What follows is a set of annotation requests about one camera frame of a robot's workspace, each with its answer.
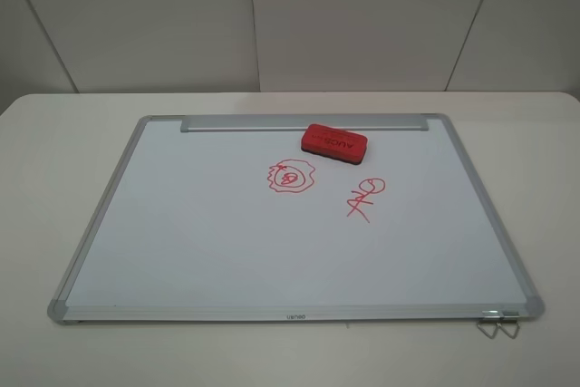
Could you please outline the right metal binder clip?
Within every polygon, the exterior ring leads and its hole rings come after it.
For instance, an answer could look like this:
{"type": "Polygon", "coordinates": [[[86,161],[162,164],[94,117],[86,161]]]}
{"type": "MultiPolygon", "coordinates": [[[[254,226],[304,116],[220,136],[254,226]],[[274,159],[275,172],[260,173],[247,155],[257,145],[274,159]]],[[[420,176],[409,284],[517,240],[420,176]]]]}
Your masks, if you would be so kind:
{"type": "Polygon", "coordinates": [[[508,338],[515,340],[520,332],[520,315],[518,311],[503,311],[498,318],[497,328],[508,338]]]}

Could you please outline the left metal binder clip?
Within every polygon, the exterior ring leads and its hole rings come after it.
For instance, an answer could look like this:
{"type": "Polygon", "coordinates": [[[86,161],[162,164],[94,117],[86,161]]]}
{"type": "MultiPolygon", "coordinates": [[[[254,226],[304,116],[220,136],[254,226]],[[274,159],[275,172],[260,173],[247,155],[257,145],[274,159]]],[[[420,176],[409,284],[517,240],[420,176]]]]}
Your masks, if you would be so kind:
{"type": "Polygon", "coordinates": [[[488,339],[494,339],[498,334],[500,320],[501,313],[498,310],[485,310],[477,321],[476,327],[488,339]]]}

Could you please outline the metal binder clip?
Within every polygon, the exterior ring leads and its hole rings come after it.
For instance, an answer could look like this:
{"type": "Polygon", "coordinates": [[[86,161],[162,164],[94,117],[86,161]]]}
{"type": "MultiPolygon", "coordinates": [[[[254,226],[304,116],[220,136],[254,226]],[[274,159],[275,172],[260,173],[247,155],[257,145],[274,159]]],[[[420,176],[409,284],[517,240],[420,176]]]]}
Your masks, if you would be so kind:
{"type": "Polygon", "coordinates": [[[485,310],[477,321],[476,327],[488,339],[494,339],[498,334],[500,320],[501,313],[498,310],[485,310]]]}
{"type": "Polygon", "coordinates": [[[503,311],[498,318],[497,328],[508,338],[515,340],[520,332],[520,315],[518,311],[503,311]]]}

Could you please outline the white whiteboard with aluminium frame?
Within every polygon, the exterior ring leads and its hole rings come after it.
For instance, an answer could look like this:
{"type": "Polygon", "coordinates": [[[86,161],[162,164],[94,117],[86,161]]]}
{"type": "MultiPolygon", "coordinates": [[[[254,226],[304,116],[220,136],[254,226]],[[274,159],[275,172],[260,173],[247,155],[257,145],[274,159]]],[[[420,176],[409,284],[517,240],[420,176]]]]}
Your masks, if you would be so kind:
{"type": "Polygon", "coordinates": [[[443,114],[140,119],[48,305],[80,322],[537,318],[533,285],[443,114]],[[301,150],[311,124],[361,164],[301,150]]]}

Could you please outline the red whiteboard eraser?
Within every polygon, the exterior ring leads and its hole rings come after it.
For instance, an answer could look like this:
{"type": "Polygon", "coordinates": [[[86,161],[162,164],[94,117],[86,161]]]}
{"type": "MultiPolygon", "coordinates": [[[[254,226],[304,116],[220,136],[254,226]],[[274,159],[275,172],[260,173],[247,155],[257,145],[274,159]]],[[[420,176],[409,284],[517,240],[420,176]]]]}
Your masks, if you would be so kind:
{"type": "Polygon", "coordinates": [[[301,139],[301,150],[353,165],[362,163],[368,139],[358,133],[311,124],[301,139]]]}

